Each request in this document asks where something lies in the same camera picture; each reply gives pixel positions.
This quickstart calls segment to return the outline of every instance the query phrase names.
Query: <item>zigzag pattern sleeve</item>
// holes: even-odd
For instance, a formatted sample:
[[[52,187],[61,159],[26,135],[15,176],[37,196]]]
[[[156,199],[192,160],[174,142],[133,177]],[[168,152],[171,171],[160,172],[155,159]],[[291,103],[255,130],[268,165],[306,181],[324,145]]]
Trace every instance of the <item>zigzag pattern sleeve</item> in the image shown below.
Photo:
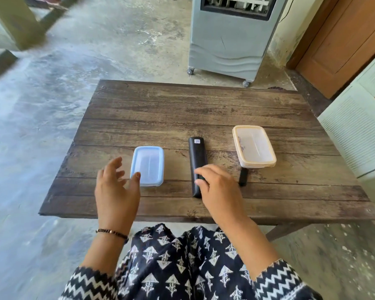
[[[322,300],[282,259],[267,267],[253,284],[257,300]]]
[[[114,277],[98,270],[78,267],[59,300],[116,300],[118,286]]]

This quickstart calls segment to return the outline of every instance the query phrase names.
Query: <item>blue container lid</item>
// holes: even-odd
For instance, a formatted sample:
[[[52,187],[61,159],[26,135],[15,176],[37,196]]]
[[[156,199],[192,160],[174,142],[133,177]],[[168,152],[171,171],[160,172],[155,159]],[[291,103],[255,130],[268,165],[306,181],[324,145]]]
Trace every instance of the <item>blue container lid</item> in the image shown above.
[[[164,181],[164,150],[159,146],[139,146],[132,158],[131,177],[140,171],[140,186],[160,186]]]

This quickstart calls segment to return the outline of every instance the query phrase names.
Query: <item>black and white printed fabric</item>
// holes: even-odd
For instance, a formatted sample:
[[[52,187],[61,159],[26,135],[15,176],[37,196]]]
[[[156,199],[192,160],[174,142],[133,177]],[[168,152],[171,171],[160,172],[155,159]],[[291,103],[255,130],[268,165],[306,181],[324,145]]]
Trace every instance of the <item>black and white printed fabric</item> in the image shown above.
[[[176,238],[164,225],[135,234],[115,277],[77,268],[60,300],[320,300],[282,259],[252,281],[220,230],[197,226]]]

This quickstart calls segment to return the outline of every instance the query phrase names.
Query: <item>concrete floor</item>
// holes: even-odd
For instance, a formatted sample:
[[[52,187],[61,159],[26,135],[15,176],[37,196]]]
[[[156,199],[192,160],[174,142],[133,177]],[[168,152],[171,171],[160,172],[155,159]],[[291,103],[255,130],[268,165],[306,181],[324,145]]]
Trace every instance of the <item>concrete floor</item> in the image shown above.
[[[95,220],[37,212],[99,79],[241,86],[186,74],[190,10],[191,0],[81,0],[42,46],[16,53],[0,78],[0,299],[58,297],[95,235]],[[270,58],[253,86],[294,89]],[[176,235],[193,225],[168,224]],[[375,299],[373,223],[312,225],[275,244],[325,299]]]

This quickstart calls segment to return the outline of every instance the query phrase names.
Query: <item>white plastic container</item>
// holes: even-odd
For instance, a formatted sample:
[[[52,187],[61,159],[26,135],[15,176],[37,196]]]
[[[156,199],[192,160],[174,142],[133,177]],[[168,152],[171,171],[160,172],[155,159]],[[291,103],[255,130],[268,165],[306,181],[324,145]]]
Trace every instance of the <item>white plastic container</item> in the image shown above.
[[[237,125],[232,130],[241,167],[274,167],[276,157],[267,133],[261,126]]]
[[[131,177],[140,171],[140,186],[160,186],[164,181],[164,150],[159,146],[139,146],[132,158]]]

